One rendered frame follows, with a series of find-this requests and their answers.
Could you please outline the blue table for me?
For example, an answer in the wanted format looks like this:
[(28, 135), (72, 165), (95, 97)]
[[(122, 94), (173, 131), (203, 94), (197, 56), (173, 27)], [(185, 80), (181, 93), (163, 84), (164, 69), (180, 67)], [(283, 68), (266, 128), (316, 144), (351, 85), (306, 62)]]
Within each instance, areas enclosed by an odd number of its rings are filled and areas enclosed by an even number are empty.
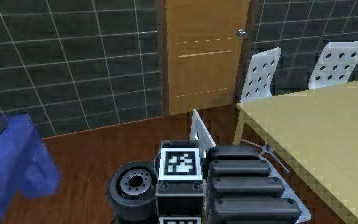
[(0, 224), (15, 193), (56, 192), (60, 172), (28, 114), (0, 116)]

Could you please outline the beige wooden table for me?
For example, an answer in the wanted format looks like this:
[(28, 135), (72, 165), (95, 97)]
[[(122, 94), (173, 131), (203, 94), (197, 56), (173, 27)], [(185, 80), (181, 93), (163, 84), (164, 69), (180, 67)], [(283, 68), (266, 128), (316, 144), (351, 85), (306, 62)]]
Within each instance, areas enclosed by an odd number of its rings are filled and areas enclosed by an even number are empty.
[(346, 224), (358, 224), (358, 81), (238, 103), (245, 126)]

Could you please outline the brown wooden door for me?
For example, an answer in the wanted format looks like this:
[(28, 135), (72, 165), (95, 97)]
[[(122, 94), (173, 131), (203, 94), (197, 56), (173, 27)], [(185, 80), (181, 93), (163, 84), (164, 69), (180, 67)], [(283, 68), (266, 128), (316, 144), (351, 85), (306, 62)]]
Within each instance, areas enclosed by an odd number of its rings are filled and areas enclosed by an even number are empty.
[(251, 0), (167, 0), (169, 112), (231, 104)]

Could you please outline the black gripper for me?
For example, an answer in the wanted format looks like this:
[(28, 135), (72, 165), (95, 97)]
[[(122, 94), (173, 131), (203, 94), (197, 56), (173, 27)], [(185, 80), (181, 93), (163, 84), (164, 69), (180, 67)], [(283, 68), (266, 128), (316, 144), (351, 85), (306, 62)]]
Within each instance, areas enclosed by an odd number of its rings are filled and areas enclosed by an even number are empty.
[(114, 213), (111, 224), (157, 224), (156, 185), (151, 162), (134, 161), (121, 166), (107, 187)]

